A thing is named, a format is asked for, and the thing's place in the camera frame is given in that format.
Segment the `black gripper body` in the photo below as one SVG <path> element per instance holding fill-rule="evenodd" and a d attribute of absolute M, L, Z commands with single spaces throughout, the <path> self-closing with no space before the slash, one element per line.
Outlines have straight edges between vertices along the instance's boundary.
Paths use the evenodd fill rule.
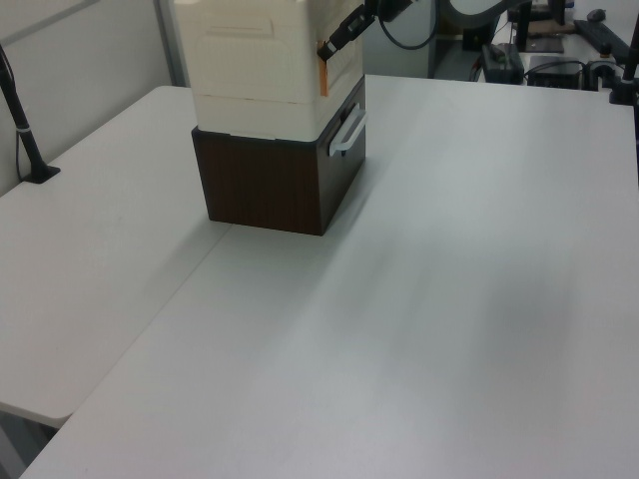
<path fill-rule="evenodd" d="M 365 11 L 378 20 L 392 22 L 414 3 L 414 0 L 365 0 L 363 5 Z"/>

